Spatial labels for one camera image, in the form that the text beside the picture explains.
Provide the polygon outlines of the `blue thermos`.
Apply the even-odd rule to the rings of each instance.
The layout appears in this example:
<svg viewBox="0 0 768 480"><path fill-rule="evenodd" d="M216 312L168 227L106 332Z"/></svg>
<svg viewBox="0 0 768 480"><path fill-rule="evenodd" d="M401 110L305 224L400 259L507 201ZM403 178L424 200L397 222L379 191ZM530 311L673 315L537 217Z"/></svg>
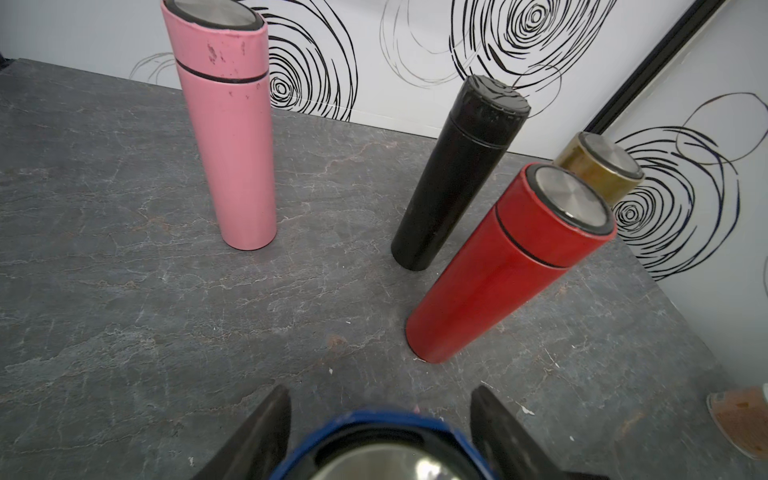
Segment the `blue thermos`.
<svg viewBox="0 0 768 480"><path fill-rule="evenodd" d="M272 479L492 479L488 462L446 422L405 410L360 409L307 435Z"/></svg>

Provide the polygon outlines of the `gold thermos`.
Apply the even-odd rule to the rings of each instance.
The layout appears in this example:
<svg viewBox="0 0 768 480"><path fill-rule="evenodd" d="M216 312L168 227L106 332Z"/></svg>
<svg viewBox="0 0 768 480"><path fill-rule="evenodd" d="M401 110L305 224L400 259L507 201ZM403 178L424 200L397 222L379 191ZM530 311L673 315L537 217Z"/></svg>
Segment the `gold thermos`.
<svg viewBox="0 0 768 480"><path fill-rule="evenodd" d="M645 174L622 147L606 137L578 132L553 163L591 186L615 206L645 179Z"/></svg>

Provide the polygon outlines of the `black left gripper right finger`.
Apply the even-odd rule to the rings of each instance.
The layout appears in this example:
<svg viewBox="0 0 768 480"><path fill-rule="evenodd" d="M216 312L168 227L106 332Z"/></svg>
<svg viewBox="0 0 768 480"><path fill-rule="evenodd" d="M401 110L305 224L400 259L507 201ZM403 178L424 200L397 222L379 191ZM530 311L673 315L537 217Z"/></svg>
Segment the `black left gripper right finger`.
<svg viewBox="0 0 768 480"><path fill-rule="evenodd" d="M472 391L472 443L496 479L605 479L605 475L562 470L486 386Z"/></svg>

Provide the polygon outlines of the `red thermos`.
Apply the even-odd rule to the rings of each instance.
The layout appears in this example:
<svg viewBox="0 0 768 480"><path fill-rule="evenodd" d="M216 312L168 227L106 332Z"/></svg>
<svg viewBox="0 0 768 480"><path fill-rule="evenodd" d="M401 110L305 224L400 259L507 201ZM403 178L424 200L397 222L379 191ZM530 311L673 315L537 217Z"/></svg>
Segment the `red thermos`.
<svg viewBox="0 0 768 480"><path fill-rule="evenodd" d="M408 316L406 340L442 363L612 240L606 201L573 173L524 166Z"/></svg>

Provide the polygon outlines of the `pink thermos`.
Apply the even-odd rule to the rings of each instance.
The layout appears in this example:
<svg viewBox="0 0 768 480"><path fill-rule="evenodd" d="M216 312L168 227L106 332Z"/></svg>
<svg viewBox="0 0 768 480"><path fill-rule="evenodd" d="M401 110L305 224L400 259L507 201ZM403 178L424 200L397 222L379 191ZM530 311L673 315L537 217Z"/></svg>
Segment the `pink thermos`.
<svg viewBox="0 0 768 480"><path fill-rule="evenodd" d="M277 234L268 25L238 1L161 11L221 236L263 248Z"/></svg>

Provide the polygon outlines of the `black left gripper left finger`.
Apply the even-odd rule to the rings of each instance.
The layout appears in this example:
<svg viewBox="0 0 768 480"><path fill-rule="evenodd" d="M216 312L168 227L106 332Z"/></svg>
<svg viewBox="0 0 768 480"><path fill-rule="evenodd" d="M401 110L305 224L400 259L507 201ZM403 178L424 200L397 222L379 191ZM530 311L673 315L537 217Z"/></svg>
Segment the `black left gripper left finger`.
<svg viewBox="0 0 768 480"><path fill-rule="evenodd" d="M193 479L268 479L287 454L290 430L289 390L277 385Z"/></svg>

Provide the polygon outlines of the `white lid can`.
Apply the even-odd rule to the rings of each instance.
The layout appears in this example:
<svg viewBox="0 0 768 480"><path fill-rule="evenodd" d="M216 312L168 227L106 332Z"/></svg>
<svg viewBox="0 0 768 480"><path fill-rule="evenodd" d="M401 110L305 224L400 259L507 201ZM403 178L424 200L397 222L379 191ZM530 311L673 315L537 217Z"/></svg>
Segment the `white lid can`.
<svg viewBox="0 0 768 480"><path fill-rule="evenodd" d="M711 393L708 411L720 432L742 454L767 460L767 384Z"/></svg>

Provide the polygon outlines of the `black thermos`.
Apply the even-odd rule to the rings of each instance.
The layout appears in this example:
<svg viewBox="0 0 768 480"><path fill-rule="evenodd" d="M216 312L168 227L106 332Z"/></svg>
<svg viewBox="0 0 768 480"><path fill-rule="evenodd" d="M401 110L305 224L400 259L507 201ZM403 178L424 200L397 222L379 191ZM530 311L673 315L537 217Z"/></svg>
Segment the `black thermos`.
<svg viewBox="0 0 768 480"><path fill-rule="evenodd" d="M432 263L530 111L499 80L464 80L392 241L398 264L422 271Z"/></svg>

